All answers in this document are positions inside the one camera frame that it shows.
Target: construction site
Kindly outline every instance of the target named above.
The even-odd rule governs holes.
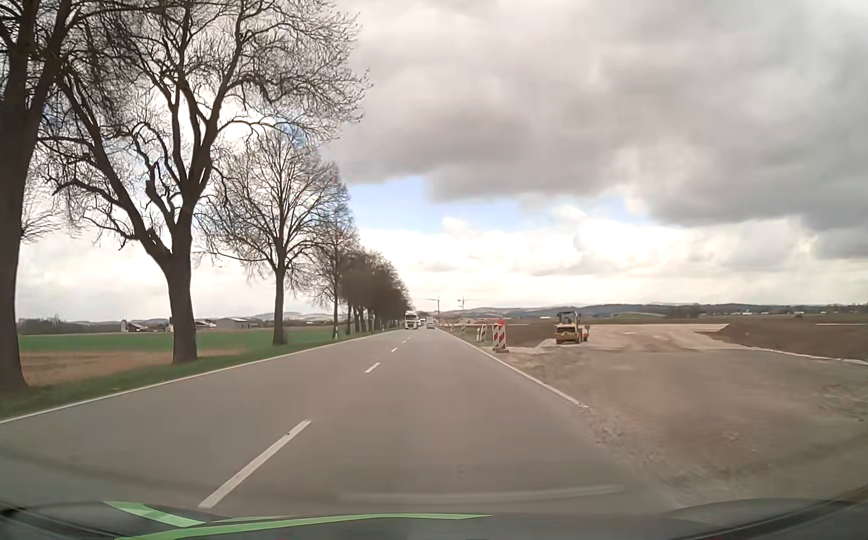
[[[582,403],[599,442],[683,504],[868,479],[868,317],[582,320],[579,343],[564,321],[502,322],[496,357]]]

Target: traffic barrier post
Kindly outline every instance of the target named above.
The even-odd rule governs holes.
[[[493,325],[493,351],[507,353],[507,332],[504,325]]]

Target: construction crane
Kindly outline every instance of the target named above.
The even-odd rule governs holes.
[[[437,302],[437,318],[441,318],[441,297],[437,298],[418,298],[417,300],[430,300],[431,302]]]
[[[461,310],[464,310],[464,305],[467,302],[479,302],[482,299],[480,298],[464,298],[463,296],[459,298],[457,301],[461,303]]]

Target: white edge line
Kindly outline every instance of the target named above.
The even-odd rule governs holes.
[[[251,473],[257,471],[261,465],[264,464],[265,461],[270,460],[274,454],[278,453],[278,450],[284,448],[284,446],[291,442],[291,439],[297,436],[300,432],[303,432],[304,429],[309,426],[311,423],[310,420],[303,420],[297,425],[294,426],[290,431],[284,434],[284,436],[277,439],[277,442],[273,443],[271,446],[267,447],[264,451],[260,453],[258,457],[250,460],[250,462],[244,466],[243,469],[238,471],[235,475],[231,476],[230,479],[223,484],[221,487],[214,490],[214,493],[211,493],[204,500],[197,505],[198,509],[213,509],[215,505],[221,502],[224,497],[227,497],[229,493],[235,490],[238,485],[241,485],[242,482],[247,480],[247,478],[251,475]]]
[[[546,382],[544,382],[544,381],[542,381],[542,380],[540,380],[540,379],[538,379],[538,378],[535,378],[534,376],[531,376],[530,374],[526,374],[526,373],[524,373],[523,371],[521,371],[520,369],[514,367],[513,365],[511,365],[511,364],[505,362],[504,360],[498,358],[497,356],[494,356],[493,354],[491,354],[491,353],[488,352],[487,350],[483,350],[483,349],[481,349],[480,347],[478,347],[478,346],[476,346],[476,345],[472,345],[471,343],[468,343],[467,341],[465,341],[464,339],[461,339],[460,337],[457,337],[456,335],[453,335],[453,334],[452,334],[452,337],[455,338],[455,339],[459,339],[459,340],[461,341],[461,343],[464,343],[464,345],[466,345],[466,346],[468,346],[468,347],[473,347],[474,350],[476,350],[478,353],[481,353],[482,355],[487,356],[487,357],[488,357],[489,359],[491,359],[492,361],[499,362],[500,365],[502,365],[502,366],[504,366],[504,367],[507,367],[507,368],[511,368],[513,371],[515,371],[515,372],[517,372],[517,373],[519,373],[519,374],[521,374],[521,375],[524,375],[524,377],[530,379],[531,381],[537,383],[538,385],[541,385],[541,386],[544,387],[544,388],[547,388],[547,389],[550,390],[551,392],[554,392],[555,394],[559,395],[561,398],[568,400],[569,402],[571,402],[572,404],[576,405],[577,407],[579,407],[579,408],[581,408],[581,409],[590,409],[590,407],[587,406],[586,404],[584,404],[583,402],[581,402],[581,401],[579,401],[579,400],[577,400],[577,399],[572,398],[572,397],[569,396],[568,394],[565,394],[565,393],[562,392],[561,390],[558,390],[557,388],[551,386],[550,384],[548,384],[548,383],[546,383]]]
[[[345,343],[351,343],[352,341],[357,341],[358,339],[374,338],[377,336],[383,336],[385,334],[387,334],[387,332],[381,331],[378,333],[362,335],[360,337],[344,339],[344,341],[338,341],[336,343],[327,343],[325,345],[318,345],[317,347],[311,347],[310,349],[295,350],[293,352],[287,352],[286,354],[278,354],[277,356],[270,356],[268,358],[261,358],[260,360],[252,360],[250,362],[243,363],[243,364],[236,364],[236,365],[232,365],[232,366],[222,367],[220,369],[205,371],[203,373],[188,374],[188,376],[182,376],[180,378],[172,378],[170,380],[162,380],[161,382],[155,382],[154,384],[148,384],[147,386],[140,386],[138,388],[130,388],[129,390],[114,392],[113,394],[107,394],[105,396],[98,396],[96,398],[90,398],[90,399],[82,399],[80,401],[74,401],[72,403],[65,403],[62,405],[53,406],[51,408],[45,408],[44,410],[35,410],[35,411],[27,412],[25,414],[21,414],[18,416],[11,416],[10,418],[2,418],[2,419],[0,419],[0,425],[1,424],[7,424],[8,422],[14,422],[16,420],[23,420],[25,418],[31,418],[32,416],[47,414],[48,412],[61,411],[61,410],[65,410],[68,408],[77,407],[80,405],[86,405],[89,403],[99,402],[101,400],[105,400],[108,398],[116,398],[117,396],[123,396],[125,394],[130,394],[132,392],[140,392],[140,390],[147,390],[148,388],[163,387],[164,385],[170,385],[171,383],[180,383],[181,381],[187,381],[189,379],[196,379],[198,377],[203,377],[204,375],[212,375],[214,373],[220,373],[222,371],[228,371],[229,369],[236,369],[239,367],[249,366],[252,364],[258,364],[260,362],[268,362],[268,361],[273,361],[276,359],[293,357],[294,355],[299,355],[301,353],[309,353],[311,351],[317,351],[318,349],[324,349],[325,347],[333,347],[334,345],[343,345]]]
[[[764,347],[747,347],[745,345],[741,345],[741,347],[743,347],[744,349],[749,349],[751,351],[760,351],[762,353],[778,353],[780,355],[788,355],[790,357],[801,357],[804,359],[814,359],[815,361],[848,362],[851,364],[859,364],[862,366],[868,366],[868,361],[858,360],[855,358],[835,358],[833,356],[818,356],[817,354],[804,354],[803,352],[791,352],[789,350],[765,349]]]

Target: yellow construction vehicle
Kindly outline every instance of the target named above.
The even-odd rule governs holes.
[[[581,315],[577,311],[561,311],[557,314],[557,326],[554,329],[554,342],[581,343],[587,341],[584,328],[581,326]]]

